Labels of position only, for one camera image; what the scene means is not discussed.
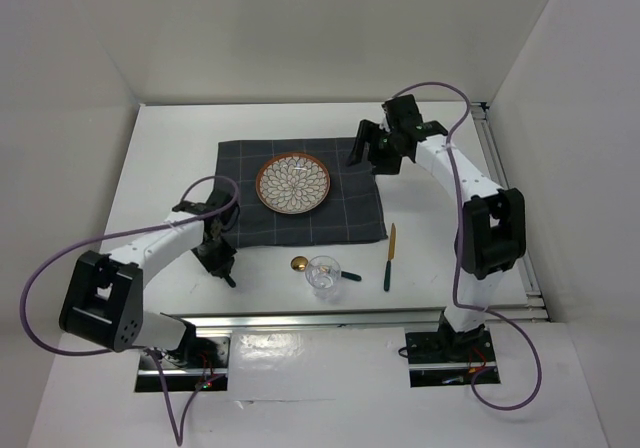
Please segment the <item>gold fork green handle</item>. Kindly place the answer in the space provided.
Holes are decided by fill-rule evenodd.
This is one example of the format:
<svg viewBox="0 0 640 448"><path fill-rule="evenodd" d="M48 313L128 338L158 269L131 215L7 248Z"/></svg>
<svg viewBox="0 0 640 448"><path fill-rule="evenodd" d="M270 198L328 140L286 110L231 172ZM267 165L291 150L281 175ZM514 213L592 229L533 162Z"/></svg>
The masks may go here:
<svg viewBox="0 0 640 448"><path fill-rule="evenodd" d="M234 279L230 276L230 275L225 275L223 277L223 279L225 280L225 282L231 287L231 288L235 288L236 287L236 282L234 281Z"/></svg>

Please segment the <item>floral patterned ceramic plate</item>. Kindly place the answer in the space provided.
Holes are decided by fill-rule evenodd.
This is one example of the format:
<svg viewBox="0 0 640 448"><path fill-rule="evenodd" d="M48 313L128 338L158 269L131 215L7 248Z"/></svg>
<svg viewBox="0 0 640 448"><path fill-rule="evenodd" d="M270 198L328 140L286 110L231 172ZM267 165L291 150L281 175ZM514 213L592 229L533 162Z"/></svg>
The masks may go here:
<svg viewBox="0 0 640 448"><path fill-rule="evenodd" d="M314 210L324 202L330 188L326 166L301 152L271 158L259 170L255 183L259 200L273 212L285 215Z"/></svg>

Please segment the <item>dark grey checked napkin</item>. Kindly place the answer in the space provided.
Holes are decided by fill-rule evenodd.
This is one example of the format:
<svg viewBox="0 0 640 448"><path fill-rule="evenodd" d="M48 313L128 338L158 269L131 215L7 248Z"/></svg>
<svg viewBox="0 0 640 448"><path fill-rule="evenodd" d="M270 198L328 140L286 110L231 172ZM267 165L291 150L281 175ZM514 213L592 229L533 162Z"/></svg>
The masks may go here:
<svg viewBox="0 0 640 448"><path fill-rule="evenodd" d="M367 162L348 167L351 138L234 140L218 144L216 173L240 188L240 214L226 235L235 248L306 247L375 243L387 237L375 177ZM259 170L276 155L303 152L321 161L330 175L325 201L297 215L276 213L256 193Z"/></svg>

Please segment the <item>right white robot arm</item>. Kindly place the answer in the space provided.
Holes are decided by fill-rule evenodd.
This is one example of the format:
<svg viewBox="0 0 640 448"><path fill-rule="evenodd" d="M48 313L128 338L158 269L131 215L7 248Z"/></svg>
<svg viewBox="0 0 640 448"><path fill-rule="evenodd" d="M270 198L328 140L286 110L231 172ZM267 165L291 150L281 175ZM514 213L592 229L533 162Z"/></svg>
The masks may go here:
<svg viewBox="0 0 640 448"><path fill-rule="evenodd" d="M423 119L413 96L392 98L382 108L381 122L360 122L347 163L368 161L373 173L396 175L409 159L454 200L454 293L440 316L436 347L444 358L457 360L482 337L504 274L525 254L524 197L484 176L454 145L449 130Z"/></svg>

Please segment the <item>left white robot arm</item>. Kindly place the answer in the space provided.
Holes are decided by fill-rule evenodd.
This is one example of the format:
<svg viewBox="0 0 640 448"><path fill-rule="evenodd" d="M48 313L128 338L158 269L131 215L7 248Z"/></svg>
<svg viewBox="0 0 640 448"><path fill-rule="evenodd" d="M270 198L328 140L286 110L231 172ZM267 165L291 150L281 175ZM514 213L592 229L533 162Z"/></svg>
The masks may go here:
<svg viewBox="0 0 640 448"><path fill-rule="evenodd" d="M164 230L146 233L109 253L89 250L74 267L59 316L60 328L113 352L151 348L176 367L215 353L215 344L196 334L194 324L143 308L144 289L186 253L205 271L226 282L236 250L223 238L239 216L233 195L215 189L204 202L186 199L165 219Z"/></svg>

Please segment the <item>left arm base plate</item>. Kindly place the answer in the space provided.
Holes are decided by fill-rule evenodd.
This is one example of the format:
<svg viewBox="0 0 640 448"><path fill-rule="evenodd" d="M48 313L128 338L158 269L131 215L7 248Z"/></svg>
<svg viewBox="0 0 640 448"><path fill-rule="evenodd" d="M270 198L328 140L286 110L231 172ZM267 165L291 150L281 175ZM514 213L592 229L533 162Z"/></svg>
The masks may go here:
<svg viewBox="0 0 640 448"><path fill-rule="evenodd" d="M187 361L179 360L167 351L154 350L154 354L165 376L170 393L193 392L201 388L204 392L224 392L228 388L228 363L231 339L228 335L206 338ZM162 386L156 363L142 352L136 376L136 393L160 393Z"/></svg>

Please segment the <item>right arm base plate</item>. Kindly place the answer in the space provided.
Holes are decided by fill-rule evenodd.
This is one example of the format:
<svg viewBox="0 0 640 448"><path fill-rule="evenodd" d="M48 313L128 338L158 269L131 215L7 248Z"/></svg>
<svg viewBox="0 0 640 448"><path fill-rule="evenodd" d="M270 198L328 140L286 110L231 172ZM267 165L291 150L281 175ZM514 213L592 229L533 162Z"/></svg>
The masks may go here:
<svg viewBox="0 0 640 448"><path fill-rule="evenodd" d="M458 337L440 326L433 332L406 332L398 355L408 362L412 388L500 384L493 341L484 326Z"/></svg>

